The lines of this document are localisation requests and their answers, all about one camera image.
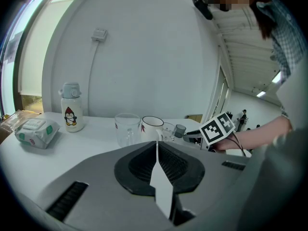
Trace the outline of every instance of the white mug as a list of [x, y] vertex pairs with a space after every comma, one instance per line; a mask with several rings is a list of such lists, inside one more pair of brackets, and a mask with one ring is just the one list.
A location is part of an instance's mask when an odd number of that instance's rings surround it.
[[154, 116], [145, 116], [141, 123], [141, 141], [162, 141], [163, 140], [162, 119]]

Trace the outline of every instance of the water bottle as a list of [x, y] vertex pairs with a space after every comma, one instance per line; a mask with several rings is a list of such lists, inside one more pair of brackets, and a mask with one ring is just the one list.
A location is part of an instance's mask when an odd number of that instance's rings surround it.
[[66, 130], [69, 132], [82, 130], [84, 122], [79, 84], [76, 82], [66, 82], [63, 88], [59, 90], [59, 94], [62, 97], [61, 109]]

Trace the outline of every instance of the hand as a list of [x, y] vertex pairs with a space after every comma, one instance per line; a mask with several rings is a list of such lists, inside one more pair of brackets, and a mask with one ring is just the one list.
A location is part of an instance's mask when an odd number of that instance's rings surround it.
[[[228, 136], [229, 139], [235, 140], [235, 137], [233, 134], [230, 134]], [[223, 139], [220, 140], [218, 142], [216, 142], [215, 144], [212, 145], [213, 149], [216, 151], [225, 151], [228, 149], [235, 149], [237, 148], [236, 144], [228, 139]]]

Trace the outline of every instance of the glass cup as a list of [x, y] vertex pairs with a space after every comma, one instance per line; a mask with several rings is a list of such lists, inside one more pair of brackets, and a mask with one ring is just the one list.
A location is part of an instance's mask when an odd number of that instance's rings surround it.
[[174, 141], [176, 127], [171, 123], [165, 122], [163, 125], [163, 141]]
[[121, 147], [140, 143], [139, 116], [130, 113], [121, 113], [115, 116], [117, 142]]
[[181, 125], [181, 124], [177, 124], [176, 125], [176, 132], [175, 132], [175, 137], [178, 138], [182, 138], [184, 133], [185, 133], [186, 127]]

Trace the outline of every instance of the cable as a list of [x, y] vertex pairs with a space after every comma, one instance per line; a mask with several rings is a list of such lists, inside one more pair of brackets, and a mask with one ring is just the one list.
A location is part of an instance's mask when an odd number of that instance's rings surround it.
[[84, 110], [83, 110], [83, 115], [84, 116], [89, 116], [89, 86], [90, 86], [90, 78], [91, 78], [91, 72], [92, 72], [92, 66], [94, 63], [94, 58], [95, 54], [97, 51], [97, 48], [99, 46], [100, 42], [99, 41], [93, 41], [91, 44], [90, 48], [90, 53], [89, 53], [89, 59], [88, 59], [88, 64], [84, 68], [84, 73], [83, 73], [83, 80], [84, 82], [81, 83], [81, 86], [83, 87], [83, 93], [86, 96], [84, 100]]
[[228, 139], [228, 140], [234, 142], [234, 143], [240, 148], [240, 150], [242, 151], [243, 156], [246, 157], [246, 154], [245, 154], [245, 152], [244, 152], [244, 149], [243, 149], [243, 147], [242, 147], [242, 145], [241, 145], [239, 139], [238, 139], [237, 136], [235, 135], [234, 131], [233, 131], [232, 133], [234, 134], [234, 136], [235, 136], [235, 138], [236, 138], [236, 140], [237, 140], [238, 143], [237, 143], [235, 140], [233, 140], [233, 139], [229, 139], [229, 138], [226, 138], [226, 139]]

